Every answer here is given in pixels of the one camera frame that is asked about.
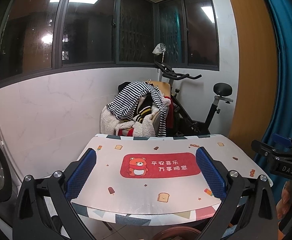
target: exercise bike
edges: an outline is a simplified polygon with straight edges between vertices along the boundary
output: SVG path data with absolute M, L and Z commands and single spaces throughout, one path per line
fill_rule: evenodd
M 161 53 L 163 54 L 162 62 L 155 61 L 155 67 L 161 71 L 159 81 L 161 81 L 162 77 L 169 79 L 168 83 L 171 90 L 171 99 L 174 104 L 174 127 L 172 129 L 166 130 L 167 136 L 178 137 L 210 134 L 209 126 L 212 122 L 214 114 L 219 114 L 221 111 L 219 108 L 217 108 L 219 100 L 225 101 L 227 104 L 233 102 L 233 99 L 227 98 L 233 93 L 232 87 L 226 83 L 215 84 L 213 90 L 216 96 L 214 97 L 214 101 L 210 107 L 205 122 L 192 120 L 189 114 L 177 100 L 177 94 L 180 92 L 180 90 L 175 89 L 175 94 L 172 94 L 173 83 L 175 80 L 182 80 L 185 78 L 196 80 L 201 78 L 202 75 L 200 74 L 198 76 L 192 77 L 189 74 L 175 73 L 175 71 L 169 65 L 164 63 L 165 51 L 166 46 L 163 43 L 160 43 L 156 46 L 153 53 L 156 55 Z

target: blue gripper pad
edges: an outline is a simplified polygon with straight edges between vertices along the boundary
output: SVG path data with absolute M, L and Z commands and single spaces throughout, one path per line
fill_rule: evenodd
M 279 143 L 279 144 L 283 145 L 286 148 L 292 147 L 292 140 L 291 139 L 286 138 L 284 136 L 281 136 L 281 135 L 279 135 L 277 133 L 273 133 L 271 135 L 271 139 L 272 139 L 273 142 Z
M 196 150 L 196 162 L 214 196 L 223 201 L 227 196 L 226 183 L 215 168 L 213 159 L 204 147 Z
M 65 197 L 68 201 L 79 196 L 81 189 L 96 164 L 96 160 L 95 150 L 90 149 L 67 181 Z

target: black saddle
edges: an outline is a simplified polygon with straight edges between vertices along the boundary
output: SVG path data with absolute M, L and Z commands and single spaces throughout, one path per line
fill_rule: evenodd
M 214 92 L 221 97 L 228 97 L 233 93 L 233 89 L 226 83 L 217 83 L 214 85 Z

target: human hand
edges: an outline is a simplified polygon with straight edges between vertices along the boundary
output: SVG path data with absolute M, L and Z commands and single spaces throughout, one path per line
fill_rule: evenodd
M 278 219 L 282 219 L 284 215 L 286 215 L 287 212 L 289 211 L 290 206 L 291 206 L 288 203 L 289 198 L 290 198 L 290 187 L 289 187 L 289 181 L 287 181 L 282 191 L 282 199 L 277 203 L 277 206 L 276 206 Z

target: pile of clothes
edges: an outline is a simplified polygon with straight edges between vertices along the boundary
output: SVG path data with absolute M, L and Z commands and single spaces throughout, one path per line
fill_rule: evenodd
M 140 81 L 125 82 L 118 86 L 118 91 L 114 101 L 102 110 L 102 133 L 122 135 L 121 130 L 129 129 L 127 136 L 166 136 L 170 98 L 165 98 L 158 87 Z

